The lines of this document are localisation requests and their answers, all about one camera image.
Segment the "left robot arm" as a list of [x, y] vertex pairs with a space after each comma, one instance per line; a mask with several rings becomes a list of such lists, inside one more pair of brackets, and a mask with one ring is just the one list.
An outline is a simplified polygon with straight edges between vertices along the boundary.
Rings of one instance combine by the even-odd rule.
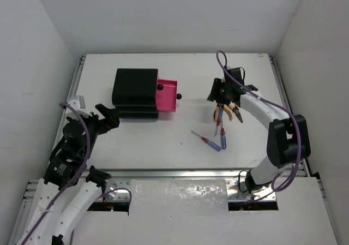
[[87, 112], [73, 100], [60, 103], [67, 123], [52, 150], [37, 203], [18, 244], [67, 244], [75, 226], [91, 204], [105, 196], [111, 175], [88, 166], [97, 137], [119, 126], [119, 114], [103, 104], [95, 108], [103, 116]]

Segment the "pink top drawer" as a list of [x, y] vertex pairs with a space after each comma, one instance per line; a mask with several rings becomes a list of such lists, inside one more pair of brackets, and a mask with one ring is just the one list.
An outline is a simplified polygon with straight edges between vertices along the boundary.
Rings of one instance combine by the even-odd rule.
[[160, 91], [161, 91], [161, 90], [163, 90], [163, 88], [164, 88], [164, 87], [163, 87], [162, 84], [158, 84], [158, 85], [157, 85], [157, 90], [160, 90]]

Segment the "blue screwdriver red collar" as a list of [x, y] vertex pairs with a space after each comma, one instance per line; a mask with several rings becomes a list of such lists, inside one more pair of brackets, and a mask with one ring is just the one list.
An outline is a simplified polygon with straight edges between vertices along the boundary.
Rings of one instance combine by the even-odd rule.
[[195, 136], [199, 137], [206, 145], [208, 145], [209, 147], [211, 147], [212, 149], [220, 152], [221, 151], [221, 147], [219, 145], [217, 145], [216, 143], [212, 142], [211, 140], [209, 140], [208, 138], [201, 136], [200, 134], [198, 134], [195, 131], [191, 131], [192, 134], [194, 134]]

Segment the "pink drawer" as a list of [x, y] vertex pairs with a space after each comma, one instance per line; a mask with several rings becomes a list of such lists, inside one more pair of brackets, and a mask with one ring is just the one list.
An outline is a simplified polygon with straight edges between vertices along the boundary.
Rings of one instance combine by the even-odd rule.
[[175, 112], [178, 100], [178, 82], [176, 80], [158, 79], [158, 84], [162, 84], [164, 88], [156, 92], [157, 110], [160, 112]]
[[161, 90], [163, 90], [163, 88], [164, 88], [164, 87], [163, 87], [162, 84], [158, 84], [158, 85], [157, 85], [157, 90], [160, 90], [160, 91], [161, 91]]

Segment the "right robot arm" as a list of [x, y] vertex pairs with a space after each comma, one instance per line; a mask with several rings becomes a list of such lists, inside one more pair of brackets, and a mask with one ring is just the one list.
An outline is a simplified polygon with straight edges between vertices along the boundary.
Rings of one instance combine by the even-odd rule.
[[252, 193], [276, 180], [284, 168], [295, 168], [311, 154], [308, 126], [302, 115], [265, 99], [257, 87], [246, 85], [241, 68], [226, 69], [222, 79], [215, 78], [208, 101], [217, 104], [214, 120], [221, 124], [221, 112], [239, 113], [241, 107], [253, 115], [268, 132], [267, 156], [247, 172], [246, 190]]

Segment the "purple screwdriver thin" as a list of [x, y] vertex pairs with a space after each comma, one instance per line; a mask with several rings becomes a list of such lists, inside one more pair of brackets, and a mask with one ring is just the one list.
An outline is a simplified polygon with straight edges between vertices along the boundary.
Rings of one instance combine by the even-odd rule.
[[220, 123], [222, 120], [222, 115], [224, 112], [224, 107], [222, 105], [217, 105], [215, 112], [214, 112], [214, 122], [215, 122], [215, 132], [214, 132], [214, 136], [217, 136], [218, 134], [218, 129], [220, 127]]

